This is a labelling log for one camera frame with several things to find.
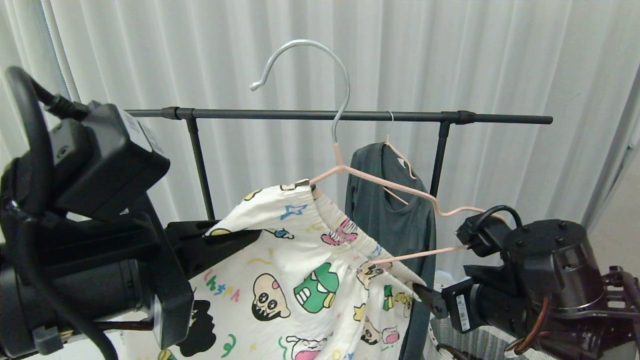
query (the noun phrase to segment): cartoon print pants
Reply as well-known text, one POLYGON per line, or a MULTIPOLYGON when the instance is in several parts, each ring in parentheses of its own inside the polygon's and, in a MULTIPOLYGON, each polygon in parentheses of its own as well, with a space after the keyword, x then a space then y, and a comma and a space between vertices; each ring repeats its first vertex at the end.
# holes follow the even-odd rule
POLYGON ((420 278, 306 182, 245 197, 208 234, 260 238, 191 281, 187 338, 161 352, 126 333, 129 359, 397 359, 420 278))

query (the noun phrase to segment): white curtain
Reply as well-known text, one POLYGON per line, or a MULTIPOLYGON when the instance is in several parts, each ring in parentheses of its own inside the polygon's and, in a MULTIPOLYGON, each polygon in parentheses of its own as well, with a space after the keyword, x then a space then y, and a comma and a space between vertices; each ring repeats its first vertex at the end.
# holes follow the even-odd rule
MULTIPOLYGON (((16 21, 3 25, 14 33, 36 24, 19 21, 37 15, 20 14, 24 3, 37 2, 4 2, 16 21)), ((633 84, 640 65, 635 1, 41 4, 48 45, 14 36, 16 59, 52 90, 83 102, 125 109, 336 109, 344 91, 341 75, 317 49, 290 50, 267 85, 249 91, 275 49, 309 38, 332 48, 349 69, 348 110, 554 117, 550 126, 453 126, 438 194, 445 210, 509 204, 527 222, 550 217, 589 222, 634 138, 637 112, 628 108, 637 97, 633 84), (45 46, 53 59, 37 55, 45 46), (43 66, 28 66, 36 60, 43 66), (61 83, 47 80, 60 76, 61 83)), ((185 124, 145 121, 172 160, 168 175, 151 191, 159 216, 165 223, 205 218, 185 124)), ((199 124, 217 217, 256 188, 292 183, 333 166, 328 121, 199 124)), ((355 149, 382 141, 389 125, 341 122, 345 160, 355 149)), ((25 146, 17 144, 13 128, 18 122, 4 117, 3 152, 17 156, 25 146)), ((391 132, 392 143, 427 187, 437 130, 438 124, 397 122, 391 132)), ((345 187, 344 176, 321 183, 339 204, 345 187)), ((466 216, 437 218, 439 246, 457 244, 452 232, 466 216)), ((496 261, 460 253, 438 257, 439 266, 456 275, 464 263, 496 261)))

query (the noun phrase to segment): clothes hanger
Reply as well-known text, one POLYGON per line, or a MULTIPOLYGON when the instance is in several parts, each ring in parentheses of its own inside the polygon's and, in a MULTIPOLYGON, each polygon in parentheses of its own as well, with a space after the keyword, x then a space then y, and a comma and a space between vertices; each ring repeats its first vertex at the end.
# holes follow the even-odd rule
MULTIPOLYGON (((260 81, 257 81, 255 83, 251 84, 251 86, 250 86, 251 91, 256 91, 258 88, 260 88, 262 85, 264 85, 264 83, 267 81, 267 77, 269 76, 269 72, 271 71, 271 68, 272 68, 274 62, 276 61, 276 59, 282 53, 284 53, 286 50, 289 50, 292 47, 299 46, 299 45, 307 45, 307 46, 317 47, 318 49, 324 51, 329 56, 331 56, 338 63, 338 65, 340 65, 340 68, 342 70, 342 75, 344 76, 344 82, 345 82, 344 100, 342 102, 342 105, 340 105, 340 108, 338 109, 338 112, 335 114, 335 117, 333 118, 333 123, 332 123, 332 126, 331 126, 331 134, 332 134, 332 137, 333 137, 333 153, 335 155, 335 166, 333 168, 327 170, 326 172, 324 172, 324 173, 314 177, 313 179, 311 179, 309 181, 310 185, 317 184, 318 182, 322 181, 323 179, 326 179, 327 177, 330 177, 330 176, 332 176, 334 174, 343 174, 344 172, 347 172, 347 173, 349 173, 349 174, 351 174, 353 176, 359 177, 360 179, 365 179, 365 180, 371 181, 372 183, 376 183, 378 185, 386 186, 387 188, 391 188, 391 189, 399 190, 399 191, 402 191, 402 192, 410 193, 412 195, 416 195, 416 196, 419 196, 419 197, 423 197, 423 198, 425 198, 425 199, 427 199, 427 200, 429 200, 429 201, 431 201, 433 203, 434 211, 436 212, 436 214, 440 215, 441 217, 449 217, 451 215, 455 215, 455 214, 459 213, 460 211, 474 211, 476 213, 484 213, 483 209, 475 208, 475 207, 472 207, 472 206, 461 206, 461 207, 459 207, 457 209, 454 209, 454 210, 451 210, 449 212, 443 213, 442 211, 440 211, 440 208, 438 206, 438 200, 435 197, 433 197, 431 194, 428 194, 426 192, 422 192, 420 190, 416 190, 416 189, 410 188, 408 186, 396 184, 396 183, 393 183, 391 181, 381 179, 381 178, 379 178, 377 176, 373 176, 373 175, 367 174, 365 172, 356 170, 356 169, 344 164, 344 162, 342 161, 342 154, 340 153, 340 145, 338 144, 338 137, 336 135, 336 129, 337 129, 337 126, 338 126, 338 121, 340 121, 340 117, 342 116, 342 113, 344 113, 344 109, 347 107, 347 104, 349 103, 349 98, 351 97, 351 81, 349 80, 349 72, 347 71, 347 68, 344 66, 344 63, 342 62, 342 60, 340 60, 340 58, 333 51, 331 51, 331 49, 329 49, 325 45, 320 44, 319 42, 316 42, 316 41, 313 41, 313 40, 306 40, 306 39, 292 40, 292 41, 284 44, 283 46, 281 46, 278 50, 276 50, 271 55, 271 57, 267 61, 267 65, 264 67, 264 71, 262 72, 262 77, 260 78, 260 81)), ((506 222, 505 219, 502 218, 500 215, 494 214, 492 216, 501 219, 503 222, 506 222)), ((396 261, 396 260, 419 258, 421 256, 428 256, 428 255, 439 254, 439 253, 448 252, 448 251, 454 251, 454 250, 461 250, 461 249, 466 249, 466 248, 467 248, 466 246, 460 245, 460 246, 457 246, 457 247, 450 247, 450 248, 446 248, 446 249, 437 249, 437 250, 431 250, 431 251, 425 251, 425 252, 418 252, 416 254, 407 254, 407 255, 403 255, 403 256, 396 256, 396 257, 388 258, 388 259, 380 259, 380 260, 376 260, 375 263, 387 263, 387 262, 396 261)))
MULTIPOLYGON (((389 142, 389 134, 391 133, 391 127, 394 125, 394 114, 390 111, 389 112, 391 114, 391 124, 389 124, 389 131, 387 131, 387 141, 384 143, 385 145, 389 146, 391 148, 391 150, 393 150, 393 152, 399 156, 408 166, 409 166, 409 177, 415 180, 415 176, 413 176, 412 172, 411 172, 411 164, 409 163, 409 160, 407 160, 404 155, 402 155, 393 145, 391 145, 391 143, 389 142)), ((384 186, 382 187, 383 189, 385 189, 386 192, 388 192, 389 194, 391 194, 391 196, 395 197, 396 199, 398 199, 400 202, 402 202, 404 205, 409 205, 408 202, 406 202, 403 198, 401 198, 400 196, 394 194, 391 190, 389 190, 388 188, 385 188, 384 186)))

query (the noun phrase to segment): yellow star print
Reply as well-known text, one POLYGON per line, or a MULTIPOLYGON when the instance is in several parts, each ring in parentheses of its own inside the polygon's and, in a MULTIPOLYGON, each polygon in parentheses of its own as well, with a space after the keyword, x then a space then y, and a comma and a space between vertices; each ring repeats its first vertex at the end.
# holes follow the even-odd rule
POLYGON ((362 321, 364 319, 364 309, 367 307, 367 304, 362 303, 360 306, 353 307, 353 319, 357 322, 362 321))

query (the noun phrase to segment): cable connector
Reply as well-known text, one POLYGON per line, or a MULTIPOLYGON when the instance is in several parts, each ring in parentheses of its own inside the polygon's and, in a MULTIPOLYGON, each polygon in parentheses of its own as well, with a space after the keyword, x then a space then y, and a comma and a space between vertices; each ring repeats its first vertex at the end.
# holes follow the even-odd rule
POLYGON ((44 110, 60 119, 71 118, 82 121, 89 115, 89 107, 87 105, 71 101, 60 94, 56 94, 49 104, 45 104, 44 110))
POLYGON ((475 229, 482 215, 466 218, 456 231, 456 236, 462 244, 484 258, 502 250, 502 239, 511 232, 511 228, 498 218, 488 217, 475 229))

